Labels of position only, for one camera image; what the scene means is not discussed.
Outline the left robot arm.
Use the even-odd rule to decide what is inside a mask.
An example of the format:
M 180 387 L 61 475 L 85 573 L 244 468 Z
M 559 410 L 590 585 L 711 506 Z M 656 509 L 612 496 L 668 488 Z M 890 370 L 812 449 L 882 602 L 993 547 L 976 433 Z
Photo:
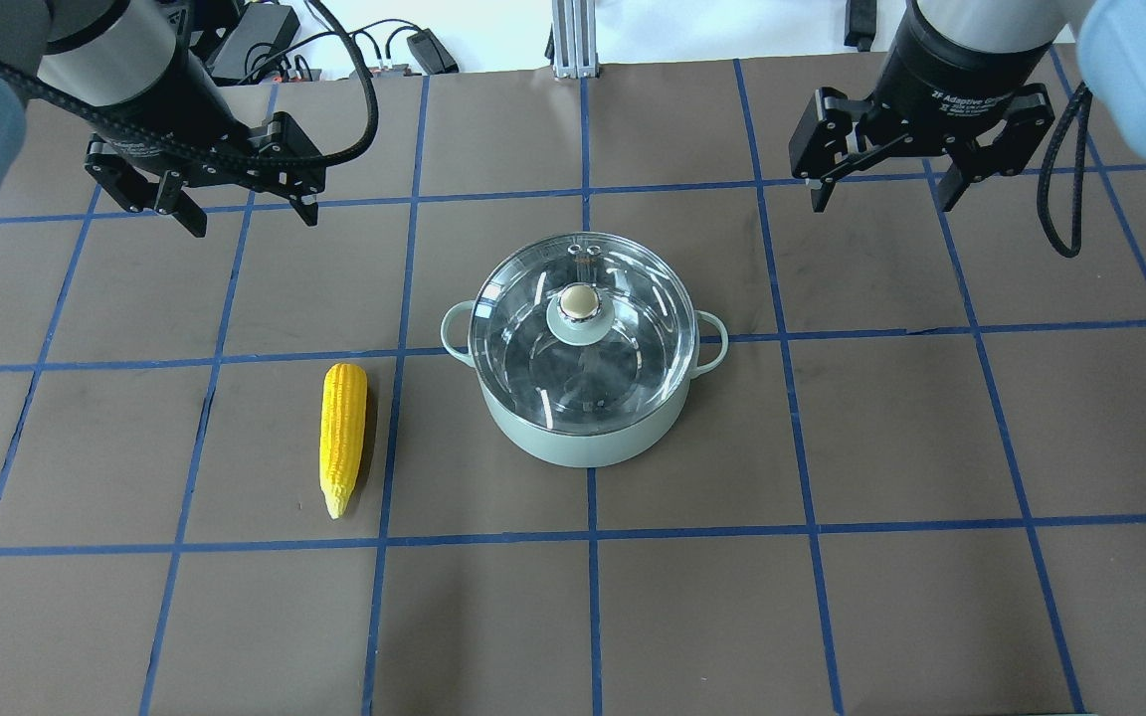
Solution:
M 0 189 L 26 140 L 32 99 L 92 129 L 84 168 L 127 213 L 209 231 L 191 187 L 277 195 L 317 223 L 322 168 L 256 168 L 309 157 L 315 145 L 283 112 L 240 121 L 203 60 L 156 1 L 0 1 Z

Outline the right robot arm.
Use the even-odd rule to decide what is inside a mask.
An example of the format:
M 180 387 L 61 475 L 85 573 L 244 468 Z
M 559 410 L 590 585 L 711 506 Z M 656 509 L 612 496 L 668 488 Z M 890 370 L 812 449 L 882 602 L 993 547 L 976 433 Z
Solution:
M 868 96 L 811 95 L 792 176 L 821 212 L 838 181 L 888 158 L 949 157 L 945 210 L 973 183 L 1018 175 L 1055 120 L 1031 76 L 1063 31 L 1092 99 L 1146 160 L 1146 1 L 909 1 Z

